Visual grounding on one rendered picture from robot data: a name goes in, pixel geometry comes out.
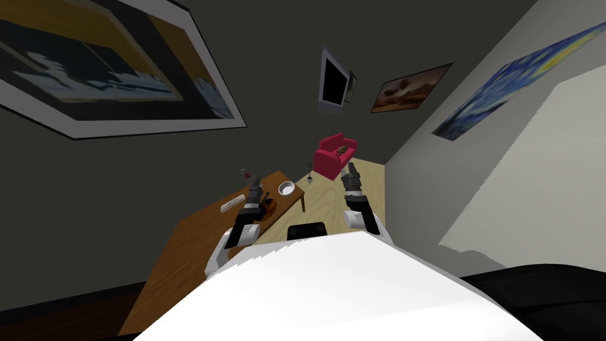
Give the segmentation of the orange landscape picture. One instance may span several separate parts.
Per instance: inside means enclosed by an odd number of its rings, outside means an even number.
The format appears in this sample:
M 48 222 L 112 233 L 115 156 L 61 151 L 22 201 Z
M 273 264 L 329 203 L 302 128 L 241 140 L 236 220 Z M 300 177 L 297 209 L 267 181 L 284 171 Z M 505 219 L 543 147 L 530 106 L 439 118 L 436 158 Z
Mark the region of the orange landscape picture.
M 449 63 L 384 82 L 371 113 L 419 108 L 452 65 Z

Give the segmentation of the large white framed picture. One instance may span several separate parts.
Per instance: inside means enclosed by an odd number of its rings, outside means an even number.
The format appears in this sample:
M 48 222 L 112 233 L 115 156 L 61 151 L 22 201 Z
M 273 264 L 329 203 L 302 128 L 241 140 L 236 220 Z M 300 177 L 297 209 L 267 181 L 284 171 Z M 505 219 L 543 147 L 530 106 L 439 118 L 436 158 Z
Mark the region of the large white framed picture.
M 0 108 L 73 140 L 246 126 L 175 0 L 0 0 Z

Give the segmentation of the brown round object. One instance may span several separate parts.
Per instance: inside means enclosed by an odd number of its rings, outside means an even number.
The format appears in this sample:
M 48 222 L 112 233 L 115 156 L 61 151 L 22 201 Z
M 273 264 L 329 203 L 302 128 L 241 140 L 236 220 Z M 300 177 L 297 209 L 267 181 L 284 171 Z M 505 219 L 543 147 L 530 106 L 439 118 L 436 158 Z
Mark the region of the brown round object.
M 259 203 L 259 213 L 256 221 L 265 221 L 273 215 L 277 209 L 277 203 L 274 198 L 271 198 L 267 192 Z

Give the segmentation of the white flat remote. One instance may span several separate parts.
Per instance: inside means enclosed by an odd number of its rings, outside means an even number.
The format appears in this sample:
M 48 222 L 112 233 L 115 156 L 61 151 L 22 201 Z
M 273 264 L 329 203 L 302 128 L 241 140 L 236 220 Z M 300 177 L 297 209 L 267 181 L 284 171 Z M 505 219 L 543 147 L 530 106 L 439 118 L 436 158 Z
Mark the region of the white flat remote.
M 244 194 L 240 194 L 239 196 L 237 196 L 237 197 L 229 200 L 228 202 L 222 204 L 221 208 L 220 208 L 220 212 L 223 213 L 223 212 L 229 210 L 230 208 L 232 208 L 233 206 L 235 206 L 236 204 L 238 204 L 238 203 L 240 203 L 242 201 L 245 201 L 245 200 L 246 200 L 245 195 Z

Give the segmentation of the brown wooden table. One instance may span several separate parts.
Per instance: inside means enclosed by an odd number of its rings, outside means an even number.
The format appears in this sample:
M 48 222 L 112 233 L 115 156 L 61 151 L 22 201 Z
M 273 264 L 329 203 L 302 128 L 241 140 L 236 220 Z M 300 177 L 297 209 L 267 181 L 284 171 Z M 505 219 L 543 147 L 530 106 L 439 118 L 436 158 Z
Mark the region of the brown wooden table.
M 145 331 L 205 281 L 205 268 L 223 234 L 234 224 L 244 203 L 222 213 L 221 206 L 243 194 L 246 186 L 183 219 L 174 229 L 159 261 L 134 303 L 120 335 Z

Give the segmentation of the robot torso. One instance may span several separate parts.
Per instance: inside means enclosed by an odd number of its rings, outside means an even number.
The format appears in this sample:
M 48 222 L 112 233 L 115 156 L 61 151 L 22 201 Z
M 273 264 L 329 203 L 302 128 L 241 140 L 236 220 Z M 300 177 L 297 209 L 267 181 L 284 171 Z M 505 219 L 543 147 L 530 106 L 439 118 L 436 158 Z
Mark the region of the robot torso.
M 244 249 L 135 341 L 542 341 L 469 284 L 363 231 Z

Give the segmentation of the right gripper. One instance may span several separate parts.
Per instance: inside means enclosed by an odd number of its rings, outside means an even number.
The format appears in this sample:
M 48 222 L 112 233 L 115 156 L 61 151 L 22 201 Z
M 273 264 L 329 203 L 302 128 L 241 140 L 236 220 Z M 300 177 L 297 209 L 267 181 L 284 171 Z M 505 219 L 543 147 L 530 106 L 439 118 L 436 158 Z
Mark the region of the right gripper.
M 360 174 L 356 172 L 356 167 L 353 162 L 348 163 L 349 173 L 340 177 L 346 191 L 360 191 L 361 181 Z

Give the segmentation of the blue starry night picture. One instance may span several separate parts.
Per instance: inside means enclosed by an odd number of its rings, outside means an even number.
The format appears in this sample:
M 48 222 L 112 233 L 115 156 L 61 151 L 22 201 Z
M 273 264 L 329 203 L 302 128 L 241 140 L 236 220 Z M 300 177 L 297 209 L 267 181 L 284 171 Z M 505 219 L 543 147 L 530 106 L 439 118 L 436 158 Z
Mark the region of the blue starry night picture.
M 606 30 L 606 21 L 503 65 L 432 135 L 455 141 Z

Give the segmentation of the dark window with white frame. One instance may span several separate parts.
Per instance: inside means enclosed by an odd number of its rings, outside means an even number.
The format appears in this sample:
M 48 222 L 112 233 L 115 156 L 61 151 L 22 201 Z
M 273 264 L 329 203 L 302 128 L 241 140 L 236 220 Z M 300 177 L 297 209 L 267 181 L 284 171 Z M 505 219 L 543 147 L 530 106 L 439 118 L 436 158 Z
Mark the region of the dark window with white frame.
M 334 58 L 326 46 L 323 46 L 318 94 L 319 114 L 336 115 L 342 112 L 349 79 L 349 70 Z

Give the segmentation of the red sofa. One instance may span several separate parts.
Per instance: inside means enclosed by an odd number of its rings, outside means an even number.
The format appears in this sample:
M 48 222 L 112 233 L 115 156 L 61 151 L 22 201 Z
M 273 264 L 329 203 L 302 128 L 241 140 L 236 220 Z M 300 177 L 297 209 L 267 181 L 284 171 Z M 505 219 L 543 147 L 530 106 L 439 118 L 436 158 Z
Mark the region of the red sofa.
M 312 170 L 333 181 L 351 161 L 357 147 L 358 142 L 345 138 L 344 133 L 321 140 L 319 148 L 314 151 Z

